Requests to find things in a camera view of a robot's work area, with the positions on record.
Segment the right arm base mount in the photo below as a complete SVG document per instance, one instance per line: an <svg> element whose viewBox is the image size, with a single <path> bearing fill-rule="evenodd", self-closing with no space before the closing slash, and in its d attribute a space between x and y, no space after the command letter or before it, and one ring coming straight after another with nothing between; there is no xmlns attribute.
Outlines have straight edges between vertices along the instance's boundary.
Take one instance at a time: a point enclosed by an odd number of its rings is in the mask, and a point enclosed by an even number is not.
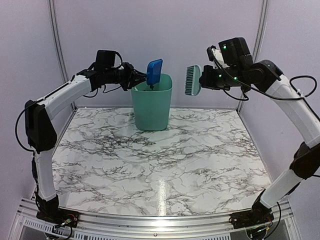
<svg viewBox="0 0 320 240"><path fill-rule="evenodd" d="M241 229L269 223L274 219L274 215L270 211L261 213L251 209L232 213L228 221L234 229Z"/></svg>

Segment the light green hand brush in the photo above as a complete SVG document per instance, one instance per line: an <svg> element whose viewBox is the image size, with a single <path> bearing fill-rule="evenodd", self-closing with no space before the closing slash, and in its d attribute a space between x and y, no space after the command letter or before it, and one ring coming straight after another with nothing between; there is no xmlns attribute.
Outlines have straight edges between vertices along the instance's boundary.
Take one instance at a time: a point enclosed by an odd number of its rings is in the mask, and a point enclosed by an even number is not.
<svg viewBox="0 0 320 240"><path fill-rule="evenodd" d="M199 79L202 74L202 69L199 65L188 66L185 77L185 90L187 96L197 96L201 91Z"/></svg>

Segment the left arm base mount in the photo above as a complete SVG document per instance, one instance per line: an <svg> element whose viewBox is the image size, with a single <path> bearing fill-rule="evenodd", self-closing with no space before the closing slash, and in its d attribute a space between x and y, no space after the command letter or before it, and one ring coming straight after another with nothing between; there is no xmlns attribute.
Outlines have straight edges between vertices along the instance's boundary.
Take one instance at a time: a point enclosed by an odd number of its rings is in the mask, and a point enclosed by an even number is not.
<svg viewBox="0 0 320 240"><path fill-rule="evenodd" d="M80 217L80 213L78 211L73 211L73 210L64 209L64 208L58 208L57 212L54 213L53 215L48 215L40 211L38 211L36 214L37 219L40 219L49 223L53 223L56 225L61 225L66 220L71 220L71 222L68 223L67 225L72 228L77 227L79 217Z"/></svg>

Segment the blue plastic dustpan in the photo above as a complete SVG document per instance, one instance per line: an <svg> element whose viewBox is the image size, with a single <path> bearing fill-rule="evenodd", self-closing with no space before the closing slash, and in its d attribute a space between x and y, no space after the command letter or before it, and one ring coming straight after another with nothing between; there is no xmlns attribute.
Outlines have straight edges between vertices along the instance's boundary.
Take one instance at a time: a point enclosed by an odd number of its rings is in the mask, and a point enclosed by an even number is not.
<svg viewBox="0 0 320 240"><path fill-rule="evenodd" d="M146 71L146 84L148 86L153 86L160 82L162 65L162 59L153 60L148 64Z"/></svg>

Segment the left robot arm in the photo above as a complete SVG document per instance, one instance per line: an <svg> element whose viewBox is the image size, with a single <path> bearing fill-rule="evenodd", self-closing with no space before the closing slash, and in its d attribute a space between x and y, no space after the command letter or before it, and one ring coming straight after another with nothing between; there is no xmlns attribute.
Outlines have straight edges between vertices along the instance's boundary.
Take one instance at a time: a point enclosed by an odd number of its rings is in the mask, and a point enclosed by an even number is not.
<svg viewBox="0 0 320 240"><path fill-rule="evenodd" d="M95 61L75 73L69 81L24 107L25 133L32 152L32 175L36 183L37 218L61 223L77 216L77 212L60 208L53 176L53 155L58 142L55 119L79 98L106 85L118 85L124 91L146 81L149 74L131 63L116 58L114 50L98 50Z"/></svg>

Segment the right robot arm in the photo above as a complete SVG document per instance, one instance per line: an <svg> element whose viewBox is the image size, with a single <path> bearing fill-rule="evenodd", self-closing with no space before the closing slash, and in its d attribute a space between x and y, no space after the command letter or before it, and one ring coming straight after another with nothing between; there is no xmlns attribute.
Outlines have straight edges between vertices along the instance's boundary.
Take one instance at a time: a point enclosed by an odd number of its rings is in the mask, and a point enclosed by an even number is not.
<svg viewBox="0 0 320 240"><path fill-rule="evenodd" d="M300 145L290 164L264 189L248 210L231 214L234 227L252 226L273 220L272 208L290 195L320 168L320 119L308 105L306 96L298 93L291 79L271 60L253 61L243 37L223 40L206 49L210 65L204 66L199 78L202 88L229 91L252 90L269 98L281 120L295 128Z"/></svg>

